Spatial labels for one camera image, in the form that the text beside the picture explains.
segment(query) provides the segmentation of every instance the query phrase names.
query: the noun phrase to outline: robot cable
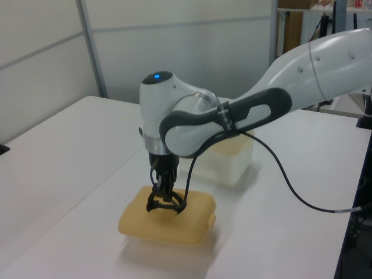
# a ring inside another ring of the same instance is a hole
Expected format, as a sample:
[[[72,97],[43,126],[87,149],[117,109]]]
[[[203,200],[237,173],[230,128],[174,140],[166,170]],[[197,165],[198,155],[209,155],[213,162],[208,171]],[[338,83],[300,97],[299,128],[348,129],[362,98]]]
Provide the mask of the robot cable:
[[[372,202],[370,203],[367,203],[366,205],[362,205],[362,206],[358,206],[358,207],[355,207],[355,208],[349,208],[349,209],[338,209],[338,210],[330,210],[330,209],[323,209],[323,208],[318,208],[317,206],[313,206],[311,204],[309,204],[308,202],[306,202],[304,199],[302,199],[297,193],[296,191],[293,189],[291,183],[289,182],[289,179],[288,179],[288,176],[287,174],[285,173],[284,171],[284,168],[281,164],[281,162],[279,161],[279,158],[278,156],[274,153],[274,151],[267,145],[265,144],[262,140],[260,140],[259,138],[256,138],[254,135],[250,135],[246,132],[243,132],[242,133],[243,135],[246,135],[247,137],[250,137],[252,139],[254,139],[255,141],[258,141],[261,145],[263,145],[270,153],[271,155],[274,157],[275,161],[277,161],[278,165],[279,165],[279,168],[284,176],[284,179],[285,179],[285,182],[287,182],[287,185],[288,187],[290,188],[291,192],[296,196],[296,198],[298,198],[302,203],[304,203],[305,205],[307,205],[308,207],[312,208],[312,209],[315,209],[315,210],[318,210],[318,211],[322,211],[322,212],[329,212],[329,213],[346,213],[346,212],[361,212],[365,209],[368,209],[368,208],[372,208]]]

